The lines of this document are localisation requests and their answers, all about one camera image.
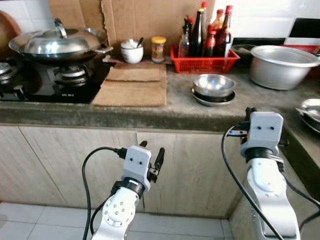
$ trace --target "yellow jar lid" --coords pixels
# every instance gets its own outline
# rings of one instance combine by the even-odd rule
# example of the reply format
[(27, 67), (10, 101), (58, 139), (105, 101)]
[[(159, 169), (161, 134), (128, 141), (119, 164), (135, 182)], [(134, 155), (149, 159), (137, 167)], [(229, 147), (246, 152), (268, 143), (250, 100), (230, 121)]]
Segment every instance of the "yellow jar lid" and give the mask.
[(151, 38), (153, 44), (164, 44), (166, 41), (167, 39), (164, 36), (154, 36)]

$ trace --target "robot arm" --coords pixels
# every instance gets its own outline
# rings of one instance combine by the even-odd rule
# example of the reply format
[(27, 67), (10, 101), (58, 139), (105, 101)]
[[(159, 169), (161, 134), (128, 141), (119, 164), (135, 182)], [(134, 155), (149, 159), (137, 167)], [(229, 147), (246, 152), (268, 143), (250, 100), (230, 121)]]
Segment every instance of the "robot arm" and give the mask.
[[(300, 240), (297, 217), (286, 195), (287, 183), (282, 175), (284, 161), (277, 157), (283, 118), (275, 112), (249, 111), (247, 119), (249, 124), (243, 129), (247, 135), (241, 144), (241, 155), (249, 164), (250, 195), (283, 239)], [(277, 239), (257, 212), (251, 210), (256, 239)]]
[(92, 240), (127, 239), (136, 206), (144, 192), (150, 190), (150, 181), (157, 181), (164, 161), (165, 150), (161, 148), (152, 167), (151, 152), (144, 147), (131, 146), (127, 149), (121, 181), (113, 185), (112, 196), (102, 208), (101, 224)]

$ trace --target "black glass stovetop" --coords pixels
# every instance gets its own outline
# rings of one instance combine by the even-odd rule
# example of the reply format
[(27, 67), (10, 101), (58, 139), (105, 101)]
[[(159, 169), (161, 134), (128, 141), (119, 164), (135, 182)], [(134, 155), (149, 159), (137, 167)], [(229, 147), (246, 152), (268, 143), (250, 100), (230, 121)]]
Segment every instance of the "black glass stovetop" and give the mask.
[(55, 74), (58, 67), (20, 59), (7, 62), (16, 66), (18, 71), (9, 81), (0, 81), (0, 101), (89, 104), (104, 79), (97, 77), (92, 69), (81, 86), (57, 84)]

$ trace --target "kitchen counter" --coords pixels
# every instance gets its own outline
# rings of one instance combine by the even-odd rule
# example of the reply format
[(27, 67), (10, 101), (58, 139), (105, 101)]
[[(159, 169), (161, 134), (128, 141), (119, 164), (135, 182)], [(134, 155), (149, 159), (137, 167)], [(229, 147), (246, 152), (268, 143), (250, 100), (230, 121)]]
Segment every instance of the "kitchen counter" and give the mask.
[(237, 83), (233, 102), (221, 107), (206, 107), (197, 103), (191, 95), (194, 76), (195, 74), (176, 74), (172, 65), (167, 66), (167, 105), (162, 107), (0, 102), (0, 123), (222, 132), (241, 121), (248, 106), (262, 111), (276, 111), (284, 117), (284, 135), (290, 142), (283, 151), (292, 156), (287, 158), (300, 178), (303, 178), (302, 182), (309, 186), (307, 189), (320, 199), (320, 137), (300, 121), (294, 109), (307, 98), (319, 97), (318, 79), (307, 77), (294, 90), (277, 91), (250, 81), (247, 68), (234, 67), (228, 74)]

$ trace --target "pot handle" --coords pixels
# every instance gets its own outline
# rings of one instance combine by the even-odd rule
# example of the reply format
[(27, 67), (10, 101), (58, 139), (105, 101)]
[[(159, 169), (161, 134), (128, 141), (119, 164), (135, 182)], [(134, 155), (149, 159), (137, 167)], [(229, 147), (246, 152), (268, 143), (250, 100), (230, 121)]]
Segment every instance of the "pot handle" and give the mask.
[(55, 28), (58, 29), (58, 31), (60, 32), (61, 36), (63, 39), (66, 39), (67, 38), (67, 33), (66, 33), (66, 30), (61, 22), (61, 20), (59, 18), (56, 18), (54, 20), (54, 25), (55, 25)]
[(110, 52), (112, 49), (114, 49), (112, 46), (107, 46), (100, 49), (93, 49), (92, 51), (94, 51), (97, 54), (106, 54), (107, 52)]

